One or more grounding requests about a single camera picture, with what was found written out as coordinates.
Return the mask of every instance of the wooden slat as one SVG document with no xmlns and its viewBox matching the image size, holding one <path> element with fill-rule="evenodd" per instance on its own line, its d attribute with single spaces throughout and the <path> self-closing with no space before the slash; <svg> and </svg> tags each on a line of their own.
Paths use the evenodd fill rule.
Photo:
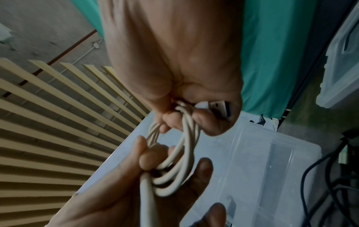
<svg viewBox="0 0 359 227">
<path fill-rule="evenodd" d="M 91 115 L 92 117 L 98 119 L 99 121 L 102 121 L 105 124 L 117 129 L 118 131 L 120 131 L 120 132 L 122 132 L 122 133 L 124 133 L 126 135 L 130 134 L 129 131 L 125 130 L 124 128 L 120 127 L 119 125 L 115 124 L 114 122 L 110 121 L 109 119 L 105 118 L 101 114 L 93 111 L 92 109 L 90 109 L 89 107 L 83 105 L 82 103 L 76 101 L 75 99 L 71 98 L 70 96 L 68 96 L 68 95 L 62 93 L 61 91 L 53 88 L 52 86 L 48 85 L 47 83 L 40 80 L 39 78 L 32 75 L 31 73 L 23 70 L 22 68 L 20 68 L 19 66 L 17 66 L 13 62 L 9 61 L 8 59 L 0 58 L 0 66 L 3 67 L 4 69 L 14 73 L 15 75 L 18 75 L 19 77 L 23 78 L 24 80 L 29 81 L 33 85 L 38 86 L 39 88 L 43 89 L 44 91 L 47 91 L 48 93 L 56 96 L 57 98 L 69 103 L 70 105 L 80 109 L 84 113 L 87 113 L 87 114 Z"/>
<path fill-rule="evenodd" d="M 55 214 L 0 221 L 0 227 L 10 227 L 10 226 L 18 226 L 18 225 L 24 225 L 24 224 L 30 224 L 30 223 L 36 223 L 36 222 L 42 222 L 42 221 L 49 221 L 54 215 Z"/>
<path fill-rule="evenodd" d="M 23 99 L 26 99 L 26 100 L 32 102 L 32 103 L 35 103 L 47 110 L 55 112 L 55 113 L 57 113 L 63 117 L 66 117 L 70 120 L 73 120 L 74 122 L 77 122 L 85 127 L 93 129 L 99 133 L 102 133 L 116 141 L 119 141 L 119 142 L 124 141 L 124 139 L 122 137 L 119 137 L 119 136 L 113 134 L 112 132 L 109 132 L 109 131 L 99 127 L 98 125 L 95 125 L 89 121 L 86 121 L 85 119 L 83 119 L 67 110 L 62 109 L 62 108 L 52 104 L 51 102 L 48 102 L 42 98 L 39 98 L 36 95 L 33 95 L 30 92 L 27 92 L 27 91 L 23 90 L 22 88 L 19 88 L 18 86 L 13 85 L 12 83 L 9 83 L 6 80 L 3 80 L 1 78 L 0 78 L 0 88 L 4 89 L 6 91 L 9 91 Z"/>
<path fill-rule="evenodd" d="M 67 126 L 65 124 L 62 124 L 62 123 L 57 122 L 55 120 L 52 120 L 52 119 L 50 119 L 48 117 L 45 117 L 43 115 L 40 115 L 38 113 L 32 112 L 32 111 L 30 111 L 28 109 L 22 108 L 22 107 L 20 107 L 18 105 L 12 104 L 12 103 L 10 103 L 8 101 L 5 101 L 3 99 L 0 99 L 0 108 L 4 109 L 4 110 L 7 110 L 9 112 L 18 114 L 20 116 L 29 118 L 31 120 L 43 123 L 45 125 L 51 126 L 53 128 L 59 129 L 61 131 L 70 133 L 72 135 L 81 137 L 83 139 L 87 139 L 87 140 L 89 140 L 91 142 L 101 144 L 101 145 L 103 145 L 105 147 L 108 147 L 108 148 L 111 148 L 111 149 L 116 149 L 118 147 L 115 144 L 112 144 L 112 143 L 107 142 L 107 141 L 105 141 L 103 139 L 100 139 L 100 138 L 95 137 L 93 135 L 90 135 L 90 134 L 87 134 L 85 132 L 82 132 L 82 131 L 80 131 L 78 129 L 69 127 L 69 126 Z"/>
<path fill-rule="evenodd" d="M 53 135 L 50 135 L 50 134 L 46 134 L 44 132 L 41 132 L 41 131 L 38 131 L 38 130 L 35 130 L 35 129 L 31 129 L 31 128 L 28 128 L 28 127 L 24 127 L 22 125 L 18 125 L 18 124 L 8 122 L 8 121 L 5 121 L 5 120 L 0 120 L 0 128 L 4 129 L 4 130 L 7 130 L 7 131 L 15 132 L 15 133 L 18 133 L 18 134 L 21 134 L 21 135 L 30 136 L 30 137 L 33 137 L 33 138 L 45 140 L 47 142 L 52 142 L 54 144 L 59 144 L 59 145 L 62 145 L 62 146 L 66 146 L 66 147 L 69 147 L 69 148 L 80 150 L 80 151 L 83 151 L 83 152 L 86 152 L 86 153 L 95 154 L 95 155 L 98 155 L 98 156 L 101 156 L 101 157 L 108 158 L 110 156 L 108 153 L 106 153 L 104 151 L 97 150 L 97 149 L 94 149 L 94 148 L 91 148 L 91 147 L 87 147 L 87 146 L 84 146 L 84 145 L 79 144 L 79 143 L 75 143 L 75 142 L 72 142 L 72 141 L 69 141 L 69 140 L 66 140 L 66 139 L 62 139 L 60 137 L 53 136 Z"/>
<path fill-rule="evenodd" d="M 49 210 L 55 208 L 61 208 L 65 203 L 45 203 L 45 204 L 28 204 L 28 205 L 13 205 L 13 206 L 1 206 L 0 214 L 22 212 L 22 211 L 37 211 L 37 210 Z"/>
<path fill-rule="evenodd" d="M 67 85 L 68 87 L 70 87 L 71 89 L 73 89 L 74 91 L 76 91 L 77 93 L 81 94 L 82 96 L 84 96 L 85 98 L 87 98 L 88 100 L 90 100 L 91 102 L 95 103 L 96 105 L 98 105 L 99 107 L 101 107 L 102 109 L 104 109 L 105 111 L 111 113 L 114 117 L 120 119 L 121 121 L 123 121 L 125 124 L 129 125 L 130 127 L 136 128 L 136 125 L 133 124 L 132 122 L 130 122 L 128 119 L 126 119 L 125 117 L 121 116 L 118 112 L 114 111 L 112 108 L 110 108 L 108 105 L 104 104 L 103 102 L 101 102 L 100 100 L 98 100 L 96 97 L 94 97 L 93 95 L 91 95 L 90 93 L 88 93 L 87 91 L 85 91 L 84 89 L 82 89 L 79 85 L 75 84 L 74 82 L 72 82 L 71 80 L 69 80 L 68 78 L 66 78 L 64 75 L 62 75 L 61 73 L 57 72 L 55 69 L 53 69 L 51 66 L 49 66 L 48 64 L 46 64 L 43 61 L 36 61 L 36 60 L 29 60 L 31 63 L 33 63 L 34 65 L 36 65 L 37 67 L 43 69 L 45 72 L 47 72 L 48 74 L 52 75 L 53 77 L 55 77 L 56 79 L 58 79 L 59 81 L 61 81 L 62 83 L 64 83 L 65 85 Z"/>
<path fill-rule="evenodd" d="M 29 168 L 29 169 L 48 170 L 48 171 L 71 173 L 71 174 L 81 174 L 87 176 L 91 176 L 94 173 L 94 171 L 90 171 L 86 169 L 77 169 L 67 166 L 52 165 L 42 162 L 27 161 L 27 160 L 14 159 L 8 157 L 0 157 L 0 165 L 15 166 L 15 167 Z"/>
<path fill-rule="evenodd" d="M 139 107 L 132 99 L 130 99 L 123 91 L 119 89 L 114 83 L 112 83 L 102 72 L 100 72 L 95 66 L 93 65 L 84 65 L 84 67 L 90 71 L 95 77 L 97 77 L 99 80 L 104 82 L 109 88 L 111 88 L 116 94 L 118 94 L 123 100 L 125 100 L 128 104 L 133 106 L 138 112 L 140 112 L 143 116 L 147 116 L 147 113 L 143 111 L 141 107 Z M 111 96 L 112 99 L 111 102 L 116 104 L 114 101 L 117 101 L 114 97 Z"/>
<path fill-rule="evenodd" d="M 0 147 L 11 149 L 11 150 L 29 152 L 32 154 L 44 155 L 44 156 L 48 156 L 48 157 L 54 157 L 54 158 L 73 161 L 73 162 L 85 163 L 85 164 L 90 164 L 90 165 L 95 165 L 95 166 L 100 166 L 102 164 L 102 162 L 99 162 L 99 161 L 79 157 L 79 156 L 72 155 L 72 154 L 65 154 L 65 153 L 62 153 L 59 151 L 46 149 L 46 148 L 34 146 L 31 144 L 21 143 L 21 142 L 9 140 L 9 139 L 0 138 Z"/>
<path fill-rule="evenodd" d="M 133 119 L 135 119 L 138 122 L 141 122 L 142 119 L 139 118 L 135 113 L 130 111 L 126 106 L 124 106 L 122 103 L 120 103 L 117 99 L 115 99 L 112 95 L 110 95 L 107 91 L 105 91 L 102 87 L 100 87 L 97 83 L 95 83 L 93 80 L 91 80 L 88 76 L 86 76 L 83 72 L 81 72 L 78 68 L 76 68 L 73 64 L 70 63 L 60 63 L 65 68 L 70 70 L 74 75 L 76 75 L 78 78 L 83 80 L 85 83 L 87 83 L 90 87 L 95 89 L 97 92 L 102 94 L 104 97 L 106 97 L 108 100 L 110 100 L 113 104 L 118 106 L 121 110 L 123 110 L 125 113 L 130 115 Z"/>
<path fill-rule="evenodd" d="M 15 174 L 0 174 L 0 182 L 14 183 L 33 183 L 33 184 L 61 184 L 61 185 L 79 185 L 82 186 L 83 180 L 69 180 L 50 177 L 31 177 Z"/>
<path fill-rule="evenodd" d="M 69 197 L 76 191 L 42 191 L 42 190 L 0 190 L 0 198 L 12 197 Z"/>
<path fill-rule="evenodd" d="M 114 68 L 110 67 L 110 66 L 102 66 L 102 68 L 104 69 L 104 71 L 110 75 L 121 87 L 123 87 L 129 94 L 131 94 L 133 97 L 135 97 L 132 92 L 126 88 L 125 85 L 123 85 L 123 83 L 120 81 L 120 77 L 117 75 L 116 71 Z M 146 109 L 151 110 L 151 108 L 144 102 L 142 102 L 141 100 L 139 100 L 138 98 L 136 98 Z"/>
</svg>

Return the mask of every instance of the green sheet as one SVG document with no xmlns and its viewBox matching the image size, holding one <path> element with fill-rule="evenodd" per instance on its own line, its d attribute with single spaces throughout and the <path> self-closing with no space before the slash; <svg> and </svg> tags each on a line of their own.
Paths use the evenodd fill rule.
<svg viewBox="0 0 359 227">
<path fill-rule="evenodd" d="M 96 0 L 73 0 L 103 36 Z M 242 42 L 243 111 L 281 118 L 297 81 L 315 0 L 247 0 Z"/>
</svg>

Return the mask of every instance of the clear plastic box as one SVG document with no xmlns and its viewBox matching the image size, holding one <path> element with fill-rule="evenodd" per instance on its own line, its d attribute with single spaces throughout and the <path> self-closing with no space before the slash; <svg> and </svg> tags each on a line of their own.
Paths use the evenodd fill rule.
<svg viewBox="0 0 359 227">
<path fill-rule="evenodd" d="M 325 108 L 346 106 L 359 98 L 359 3 L 331 41 L 316 103 Z"/>
<path fill-rule="evenodd" d="M 300 226 L 304 216 L 301 177 L 320 157 L 316 144 L 241 123 L 215 193 L 215 201 L 227 209 L 228 226 Z M 306 199 L 314 175 L 315 170 L 306 178 Z"/>
</svg>

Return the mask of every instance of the skin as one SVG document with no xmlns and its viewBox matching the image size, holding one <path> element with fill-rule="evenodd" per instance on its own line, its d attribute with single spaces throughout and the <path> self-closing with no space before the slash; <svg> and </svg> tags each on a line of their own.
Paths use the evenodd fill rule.
<svg viewBox="0 0 359 227">
<path fill-rule="evenodd" d="M 74 195 L 50 220 L 47 227 L 139 226 L 139 177 L 165 160 L 171 149 L 164 145 L 147 147 L 139 136 L 130 154 L 111 173 L 83 194 Z M 156 197 L 161 226 L 179 226 L 180 221 L 207 187 L 212 162 L 201 159 L 193 175 L 168 197 Z M 214 204 L 192 226 L 223 227 L 226 212 Z"/>
<path fill-rule="evenodd" d="M 229 102 L 231 117 L 192 118 L 208 135 L 231 128 L 242 109 L 243 0 L 100 0 L 106 46 L 120 81 L 149 105 L 160 131 L 182 130 L 174 100 Z"/>
</svg>

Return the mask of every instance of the slatted wooden panel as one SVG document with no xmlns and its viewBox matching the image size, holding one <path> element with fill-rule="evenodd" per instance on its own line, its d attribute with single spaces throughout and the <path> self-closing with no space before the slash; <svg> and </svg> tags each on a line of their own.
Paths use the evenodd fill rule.
<svg viewBox="0 0 359 227">
<path fill-rule="evenodd" d="M 0 118 L 0 227 L 44 226 L 150 111 L 111 67 L 103 67 L 103 73 L 93 65 L 80 69 L 61 63 L 69 77 L 43 61 L 30 62 L 64 89 L 0 58 L 0 67 L 46 94 L 34 94 L 0 75 L 0 89 L 12 93 L 0 98 L 0 110 L 8 113 Z M 68 89 L 102 112 L 67 94 Z M 23 105 L 24 100 L 31 105 Z"/>
</svg>

